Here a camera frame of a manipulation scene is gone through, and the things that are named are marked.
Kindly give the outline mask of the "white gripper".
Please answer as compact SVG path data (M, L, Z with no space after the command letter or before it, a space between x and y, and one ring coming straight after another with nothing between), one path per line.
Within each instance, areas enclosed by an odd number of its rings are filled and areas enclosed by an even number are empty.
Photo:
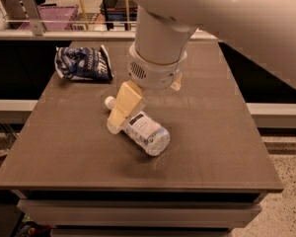
M131 78L121 84L115 104L107 121L112 134L118 134L137 113L145 107L144 90L164 90L172 88L179 91L182 86L182 70L185 68L187 53L175 63L154 64L144 60L135 50L133 43L129 48L127 72Z

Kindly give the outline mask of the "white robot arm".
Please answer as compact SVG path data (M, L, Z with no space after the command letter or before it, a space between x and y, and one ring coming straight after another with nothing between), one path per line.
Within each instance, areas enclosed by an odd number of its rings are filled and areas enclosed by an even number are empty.
M227 43L296 89L296 0L133 0L137 6L129 80L107 126L119 133L145 107L146 90L179 88L186 45L197 30Z

